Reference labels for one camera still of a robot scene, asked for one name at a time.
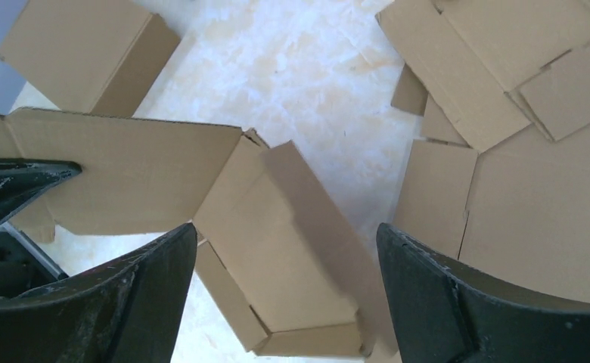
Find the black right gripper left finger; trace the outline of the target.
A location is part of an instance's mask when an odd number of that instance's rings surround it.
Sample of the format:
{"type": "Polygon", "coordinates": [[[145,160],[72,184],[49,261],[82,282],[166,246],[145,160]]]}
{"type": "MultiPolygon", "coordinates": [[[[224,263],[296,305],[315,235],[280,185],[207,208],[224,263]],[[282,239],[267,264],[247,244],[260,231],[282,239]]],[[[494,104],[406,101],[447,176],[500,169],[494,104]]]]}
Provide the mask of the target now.
{"type": "Polygon", "coordinates": [[[0,297],[0,362],[168,362],[197,256],[186,223],[72,277],[0,297]]]}

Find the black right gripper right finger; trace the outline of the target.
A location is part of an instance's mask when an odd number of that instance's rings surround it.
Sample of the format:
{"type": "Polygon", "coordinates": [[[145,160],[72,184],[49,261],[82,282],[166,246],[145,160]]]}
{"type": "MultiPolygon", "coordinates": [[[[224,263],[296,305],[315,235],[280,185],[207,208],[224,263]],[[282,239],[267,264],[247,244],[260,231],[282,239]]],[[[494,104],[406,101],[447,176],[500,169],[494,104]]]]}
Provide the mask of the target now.
{"type": "Polygon", "coordinates": [[[377,229],[404,362],[590,362],[590,303],[529,290],[377,229]]]}

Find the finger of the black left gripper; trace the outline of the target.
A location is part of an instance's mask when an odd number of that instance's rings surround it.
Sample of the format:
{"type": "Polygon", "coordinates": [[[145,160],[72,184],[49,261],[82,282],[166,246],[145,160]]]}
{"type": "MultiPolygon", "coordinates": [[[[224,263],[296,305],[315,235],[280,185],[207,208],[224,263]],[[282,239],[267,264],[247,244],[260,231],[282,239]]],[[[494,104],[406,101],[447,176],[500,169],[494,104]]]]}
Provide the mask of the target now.
{"type": "Polygon", "coordinates": [[[71,161],[0,159],[0,225],[46,191],[82,173],[71,161]]]}

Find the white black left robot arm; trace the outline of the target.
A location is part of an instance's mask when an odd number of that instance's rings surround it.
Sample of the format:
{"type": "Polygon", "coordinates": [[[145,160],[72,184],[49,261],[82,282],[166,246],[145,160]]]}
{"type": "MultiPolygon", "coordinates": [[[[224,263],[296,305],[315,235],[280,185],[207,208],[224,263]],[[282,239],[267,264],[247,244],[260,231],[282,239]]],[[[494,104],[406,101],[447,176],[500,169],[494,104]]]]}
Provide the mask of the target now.
{"type": "Polygon", "coordinates": [[[0,159],[0,298],[13,298],[68,277],[9,221],[46,191],[81,171],[81,166],[71,161],[0,159]]]}

